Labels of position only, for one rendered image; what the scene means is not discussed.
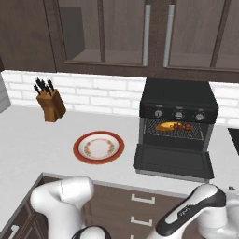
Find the black toaster oven door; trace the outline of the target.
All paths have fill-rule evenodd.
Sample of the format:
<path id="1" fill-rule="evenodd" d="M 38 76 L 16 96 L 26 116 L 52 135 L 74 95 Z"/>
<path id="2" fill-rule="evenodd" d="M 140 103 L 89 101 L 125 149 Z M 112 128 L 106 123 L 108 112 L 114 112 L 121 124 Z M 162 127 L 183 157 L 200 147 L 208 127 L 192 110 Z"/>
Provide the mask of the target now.
<path id="1" fill-rule="evenodd" d="M 208 183 L 214 178 L 208 152 L 138 144 L 133 167 L 138 174 Z"/>

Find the dark brown plain cupboard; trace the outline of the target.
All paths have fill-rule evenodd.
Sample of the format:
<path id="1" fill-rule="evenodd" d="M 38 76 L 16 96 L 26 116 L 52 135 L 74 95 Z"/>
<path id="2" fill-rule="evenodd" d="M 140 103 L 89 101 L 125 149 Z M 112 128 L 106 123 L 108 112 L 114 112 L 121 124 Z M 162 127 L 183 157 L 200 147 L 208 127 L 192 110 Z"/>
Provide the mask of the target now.
<path id="1" fill-rule="evenodd" d="M 44 0 L 0 0 L 0 58 L 6 70 L 56 71 Z"/>

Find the brown wooden knife block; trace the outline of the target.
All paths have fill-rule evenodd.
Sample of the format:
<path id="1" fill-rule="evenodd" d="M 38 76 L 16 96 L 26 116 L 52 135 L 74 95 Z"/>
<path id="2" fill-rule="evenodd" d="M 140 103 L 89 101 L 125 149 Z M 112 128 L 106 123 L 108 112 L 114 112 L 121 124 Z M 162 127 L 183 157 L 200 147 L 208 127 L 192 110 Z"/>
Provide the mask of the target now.
<path id="1" fill-rule="evenodd" d="M 66 112 L 63 100 L 57 89 L 54 91 L 42 91 L 36 100 L 44 112 L 44 118 L 47 122 L 55 122 L 60 119 Z"/>

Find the red brown kebab skewer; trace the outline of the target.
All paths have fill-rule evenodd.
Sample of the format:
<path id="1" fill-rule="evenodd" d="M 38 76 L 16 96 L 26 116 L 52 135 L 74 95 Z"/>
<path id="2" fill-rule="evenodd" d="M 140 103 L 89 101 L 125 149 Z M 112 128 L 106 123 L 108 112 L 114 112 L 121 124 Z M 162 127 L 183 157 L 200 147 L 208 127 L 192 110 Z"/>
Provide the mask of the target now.
<path id="1" fill-rule="evenodd" d="M 185 131 L 192 131 L 194 130 L 194 127 L 190 124 L 181 124 L 181 123 L 175 123 L 173 125 L 174 130 L 185 130 Z"/>

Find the black hob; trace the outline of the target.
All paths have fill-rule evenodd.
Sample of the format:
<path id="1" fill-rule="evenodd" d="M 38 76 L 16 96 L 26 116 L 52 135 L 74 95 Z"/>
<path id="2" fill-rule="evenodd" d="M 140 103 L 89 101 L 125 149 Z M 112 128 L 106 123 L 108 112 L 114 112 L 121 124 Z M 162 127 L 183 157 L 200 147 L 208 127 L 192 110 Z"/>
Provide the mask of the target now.
<path id="1" fill-rule="evenodd" d="M 234 145 L 239 148 L 239 129 L 228 129 Z"/>

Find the metal toaster oven rack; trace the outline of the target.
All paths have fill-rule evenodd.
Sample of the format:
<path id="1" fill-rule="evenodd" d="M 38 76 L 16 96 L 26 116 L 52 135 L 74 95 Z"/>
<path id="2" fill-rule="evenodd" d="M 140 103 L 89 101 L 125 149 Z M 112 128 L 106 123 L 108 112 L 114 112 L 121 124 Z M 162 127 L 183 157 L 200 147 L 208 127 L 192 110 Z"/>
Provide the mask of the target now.
<path id="1" fill-rule="evenodd" d="M 157 131 L 156 127 L 164 122 L 174 122 L 181 124 L 190 124 L 194 127 L 192 131 L 185 130 L 173 130 L 173 131 Z M 203 131 L 199 123 L 185 122 L 185 121 L 167 121 L 163 119 L 146 119 L 144 126 L 144 134 L 157 135 L 157 136 L 169 136 L 175 138 L 185 138 L 193 140 L 203 140 Z"/>

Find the dark brown drawer front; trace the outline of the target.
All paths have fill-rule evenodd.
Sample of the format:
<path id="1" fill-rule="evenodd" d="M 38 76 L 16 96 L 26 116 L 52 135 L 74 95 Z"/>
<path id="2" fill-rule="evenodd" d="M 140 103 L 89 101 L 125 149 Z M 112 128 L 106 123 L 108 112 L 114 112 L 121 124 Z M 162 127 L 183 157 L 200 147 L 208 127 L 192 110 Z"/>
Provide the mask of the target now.
<path id="1" fill-rule="evenodd" d="M 153 205 L 137 205 L 123 209 L 88 210 L 85 212 L 87 225 L 99 225 L 105 227 L 111 239 L 145 239 L 154 229 L 158 220 L 166 213 L 163 207 Z M 131 223 L 131 216 L 135 219 L 149 221 L 152 219 L 152 227 Z"/>
<path id="2" fill-rule="evenodd" d="M 131 195 L 133 193 L 140 198 L 150 199 L 151 197 L 155 197 L 155 204 L 144 204 L 131 201 Z M 115 187 L 96 185 L 94 196 L 91 199 L 91 211 L 97 210 L 99 208 L 123 209 L 137 205 L 153 205 L 156 207 L 163 207 L 167 213 L 174 206 L 181 202 L 182 198 L 174 196 L 166 196 L 138 190 L 125 190 Z"/>

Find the dark brown glass cupboard door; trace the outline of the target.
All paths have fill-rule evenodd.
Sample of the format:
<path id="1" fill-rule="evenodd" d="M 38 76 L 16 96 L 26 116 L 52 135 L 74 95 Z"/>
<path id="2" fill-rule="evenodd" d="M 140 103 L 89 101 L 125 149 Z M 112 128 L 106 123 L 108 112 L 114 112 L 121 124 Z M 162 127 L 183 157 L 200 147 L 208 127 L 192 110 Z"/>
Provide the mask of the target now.
<path id="1" fill-rule="evenodd" d="M 169 5 L 175 5 L 163 67 Z M 156 76 L 239 83 L 239 0 L 159 0 Z"/>
<path id="2" fill-rule="evenodd" d="M 56 69 L 142 75 L 149 0 L 44 0 Z"/>

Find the dark brown base cupboard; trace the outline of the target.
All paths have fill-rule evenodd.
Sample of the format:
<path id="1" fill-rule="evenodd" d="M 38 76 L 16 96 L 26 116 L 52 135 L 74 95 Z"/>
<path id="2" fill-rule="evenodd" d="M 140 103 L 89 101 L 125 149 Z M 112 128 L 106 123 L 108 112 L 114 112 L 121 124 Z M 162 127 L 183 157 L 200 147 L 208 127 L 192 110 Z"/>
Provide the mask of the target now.
<path id="1" fill-rule="evenodd" d="M 12 225 L 18 225 L 20 227 L 14 236 L 14 239 L 48 239 L 47 218 L 36 213 L 32 208 L 30 204 L 30 196 L 34 188 L 57 180 L 57 177 L 52 176 L 40 176 L 38 178 L 13 213 L 4 229 L 0 232 L 0 239 L 8 239 L 11 234 L 10 227 Z"/>

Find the grey appliance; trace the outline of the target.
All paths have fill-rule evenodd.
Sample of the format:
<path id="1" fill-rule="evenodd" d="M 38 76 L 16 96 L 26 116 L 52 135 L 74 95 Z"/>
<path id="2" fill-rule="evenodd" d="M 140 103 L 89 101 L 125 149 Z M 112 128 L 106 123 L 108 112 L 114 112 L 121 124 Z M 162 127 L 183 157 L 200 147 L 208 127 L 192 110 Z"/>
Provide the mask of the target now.
<path id="1" fill-rule="evenodd" d="M 4 80 L 2 78 L 2 75 L 0 74 L 0 114 L 10 106 L 11 103 L 7 94 L 7 89 Z"/>

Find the golden baguette bread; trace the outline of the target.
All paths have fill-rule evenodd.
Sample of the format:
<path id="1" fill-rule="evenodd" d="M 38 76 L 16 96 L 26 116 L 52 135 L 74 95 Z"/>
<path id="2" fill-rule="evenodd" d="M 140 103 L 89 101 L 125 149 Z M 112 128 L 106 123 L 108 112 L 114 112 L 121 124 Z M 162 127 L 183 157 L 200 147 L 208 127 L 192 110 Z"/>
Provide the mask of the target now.
<path id="1" fill-rule="evenodd" d="M 174 125 L 175 125 L 174 122 L 164 122 L 164 123 L 159 124 L 156 127 L 156 130 L 157 131 L 173 131 Z"/>

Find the red rimmed white plate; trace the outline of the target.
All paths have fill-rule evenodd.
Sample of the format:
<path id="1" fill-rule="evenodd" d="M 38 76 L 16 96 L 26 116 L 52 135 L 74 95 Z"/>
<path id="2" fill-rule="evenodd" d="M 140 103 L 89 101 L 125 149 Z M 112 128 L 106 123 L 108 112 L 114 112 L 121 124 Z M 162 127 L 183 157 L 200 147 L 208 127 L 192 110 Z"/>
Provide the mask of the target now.
<path id="1" fill-rule="evenodd" d="M 123 150 L 123 139 L 108 131 L 83 134 L 73 145 L 76 158 L 87 164 L 112 162 L 122 154 Z"/>

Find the black toaster oven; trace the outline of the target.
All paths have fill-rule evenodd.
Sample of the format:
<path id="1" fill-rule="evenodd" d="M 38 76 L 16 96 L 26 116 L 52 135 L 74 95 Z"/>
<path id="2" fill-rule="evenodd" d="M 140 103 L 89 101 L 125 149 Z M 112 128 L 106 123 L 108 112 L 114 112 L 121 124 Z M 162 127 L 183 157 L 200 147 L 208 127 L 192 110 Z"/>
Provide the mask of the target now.
<path id="1" fill-rule="evenodd" d="M 156 110 L 162 111 L 160 118 L 156 118 Z M 183 113 L 182 119 L 175 118 L 177 111 Z M 195 119 L 197 113 L 204 114 L 202 121 Z M 207 151 L 217 116 L 218 104 L 208 82 L 147 78 L 139 109 L 139 143 L 156 147 Z M 144 134 L 146 119 L 199 123 L 204 139 Z"/>

